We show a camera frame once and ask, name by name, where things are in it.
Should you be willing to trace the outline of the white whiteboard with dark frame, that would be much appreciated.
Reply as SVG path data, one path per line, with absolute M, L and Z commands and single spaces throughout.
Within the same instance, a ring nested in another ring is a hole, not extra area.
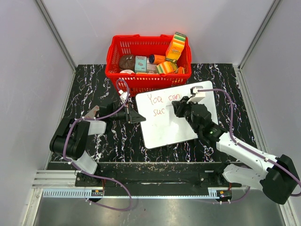
M 138 113 L 146 118 L 146 121 L 141 122 L 141 129 L 147 149 L 197 138 L 187 121 L 175 116 L 173 107 L 166 108 L 172 101 L 179 101 L 184 96 L 190 97 L 190 89 L 194 86 L 213 88 L 211 81 L 203 81 L 136 95 Z

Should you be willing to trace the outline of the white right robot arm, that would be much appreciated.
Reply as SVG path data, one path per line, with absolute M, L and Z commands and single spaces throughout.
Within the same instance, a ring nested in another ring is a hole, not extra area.
M 172 101 L 172 106 L 176 117 L 184 118 L 204 145 L 231 155 L 247 166 L 226 165 L 214 174 L 218 186 L 228 183 L 246 185 L 263 191 L 270 200 L 281 205 L 293 196 L 300 179 L 290 157 L 284 154 L 277 157 L 239 140 L 213 122 L 204 104 L 193 103 L 187 96 Z

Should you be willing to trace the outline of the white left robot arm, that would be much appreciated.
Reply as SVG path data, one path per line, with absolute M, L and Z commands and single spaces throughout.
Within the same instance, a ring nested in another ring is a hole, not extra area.
M 146 118 L 128 104 L 124 107 L 116 107 L 114 103 L 95 106 L 79 122 L 71 117 L 63 117 L 50 141 L 49 149 L 86 172 L 85 180 L 91 186 L 97 186 L 102 180 L 100 167 L 85 148 L 89 136 L 104 135 L 113 121 L 134 124 L 146 121 Z

